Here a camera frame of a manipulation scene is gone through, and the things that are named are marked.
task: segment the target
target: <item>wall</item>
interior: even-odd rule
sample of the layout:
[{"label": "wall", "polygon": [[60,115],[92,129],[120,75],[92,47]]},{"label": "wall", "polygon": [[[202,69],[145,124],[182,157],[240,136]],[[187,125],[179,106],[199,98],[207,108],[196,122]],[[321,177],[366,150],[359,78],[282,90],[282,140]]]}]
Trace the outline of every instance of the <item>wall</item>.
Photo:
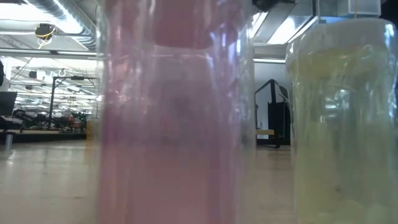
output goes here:
[{"label": "wall", "polygon": [[[270,79],[274,79],[291,95],[292,84],[285,72],[284,64],[255,63],[254,69],[256,90]],[[275,89],[277,102],[282,102],[283,98],[280,96],[279,88],[276,86]],[[259,107],[257,110],[257,126],[261,129],[268,129],[268,102],[271,102],[270,86],[265,87],[256,95],[256,104]],[[258,136],[258,138],[268,139],[268,136]]]}]

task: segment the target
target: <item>concrete floor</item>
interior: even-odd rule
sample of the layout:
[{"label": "concrete floor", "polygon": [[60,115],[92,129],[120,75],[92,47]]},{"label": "concrete floor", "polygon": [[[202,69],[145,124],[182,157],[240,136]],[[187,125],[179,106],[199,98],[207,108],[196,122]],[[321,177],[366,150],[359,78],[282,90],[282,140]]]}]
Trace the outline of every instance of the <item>concrete floor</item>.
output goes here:
[{"label": "concrete floor", "polygon": [[[84,141],[15,144],[0,152],[1,224],[92,224],[96,172]],[[256,152],[255,224],[292,224],[290,152]]]}]

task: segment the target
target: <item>black monitor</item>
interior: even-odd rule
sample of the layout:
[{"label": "black monitor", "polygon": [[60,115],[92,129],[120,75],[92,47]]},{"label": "black monitor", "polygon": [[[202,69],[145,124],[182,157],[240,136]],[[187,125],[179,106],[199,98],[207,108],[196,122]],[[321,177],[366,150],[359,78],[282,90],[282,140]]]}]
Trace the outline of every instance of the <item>black monitor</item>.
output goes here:
[{"label": "black monitor", "polygon": [[0,91],[0,116],[11,116],[14,110],[17,92]]}]

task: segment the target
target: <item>pink object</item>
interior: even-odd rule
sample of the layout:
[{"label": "pink object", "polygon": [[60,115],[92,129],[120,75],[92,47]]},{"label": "pink object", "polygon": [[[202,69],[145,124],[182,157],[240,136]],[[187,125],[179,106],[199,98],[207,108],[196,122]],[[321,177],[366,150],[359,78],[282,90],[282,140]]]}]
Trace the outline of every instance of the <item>pink object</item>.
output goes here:
[{"label": "pink object", "polygon": [[105,2],[101,223],[240,223],[254,136],[243,2]]}]

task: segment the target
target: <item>clear plastic container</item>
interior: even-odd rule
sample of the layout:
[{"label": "clear plastic container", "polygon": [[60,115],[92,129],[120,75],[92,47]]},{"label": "clear plastic container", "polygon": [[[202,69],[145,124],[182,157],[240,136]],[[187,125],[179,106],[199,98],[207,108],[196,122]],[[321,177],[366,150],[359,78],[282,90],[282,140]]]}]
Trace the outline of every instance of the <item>clear plastic container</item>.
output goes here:
[{"label": "clear plastic container", "polygon": [[101,223],[248,223],[251,2],[102,8]]},{"label": "clear plastic container", "polygon": [[288,46],[300,224],[398,223],[395,27],[318,25]]}]

